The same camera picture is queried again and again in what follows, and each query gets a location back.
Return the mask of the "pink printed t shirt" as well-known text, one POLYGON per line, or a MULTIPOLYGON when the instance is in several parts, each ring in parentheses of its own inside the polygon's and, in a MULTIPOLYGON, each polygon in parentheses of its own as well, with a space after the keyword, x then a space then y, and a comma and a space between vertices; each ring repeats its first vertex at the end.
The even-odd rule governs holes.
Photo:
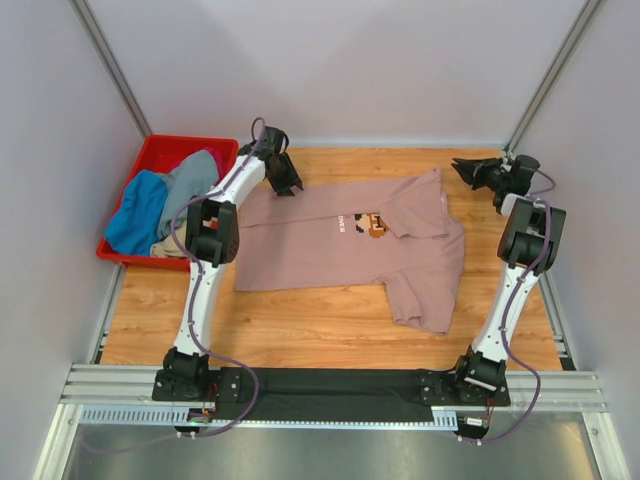
POLYGON ((382 284, 395 323, 448 333, 465 234, 449 213, 439 169, 314 185, 292 197, 257 188, 239 220, 236 290, 382 284))

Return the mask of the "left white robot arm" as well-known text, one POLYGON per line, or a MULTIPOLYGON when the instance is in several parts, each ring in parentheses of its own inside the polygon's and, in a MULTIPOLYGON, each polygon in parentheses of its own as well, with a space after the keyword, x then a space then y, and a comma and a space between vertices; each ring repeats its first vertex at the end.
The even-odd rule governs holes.
POLYGON ((177 246, 190 260, 190 283, 183 318, 174 344, 154 380, 155 401, 209 401, 215 375, 209 360, 211 320, 221 282, 239 250, 238 210, 248 195, 267 180, 278 196, 303 188, 287 153, 288 135, 263 125, 238 151, 225 177, 211 190, 189 200, 185 240, 177 246))

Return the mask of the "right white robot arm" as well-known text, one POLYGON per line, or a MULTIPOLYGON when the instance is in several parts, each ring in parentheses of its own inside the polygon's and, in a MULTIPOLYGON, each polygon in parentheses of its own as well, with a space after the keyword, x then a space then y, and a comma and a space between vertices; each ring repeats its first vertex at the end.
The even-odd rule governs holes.
POLYGON ((542 173, 531 156, 455 158, 452 167, 471 189, 490 189, 493 206, 507 218, 497 247, 502 269, 489 314, 467 352, 452 369, 419 372, 421 400, 428 406, 507 406, 507 363, 524 364, 514 356, 511 339, 529 294, 555 262, 566 212, 540 198, 554 182, 530 191, 533 177, 542 173))

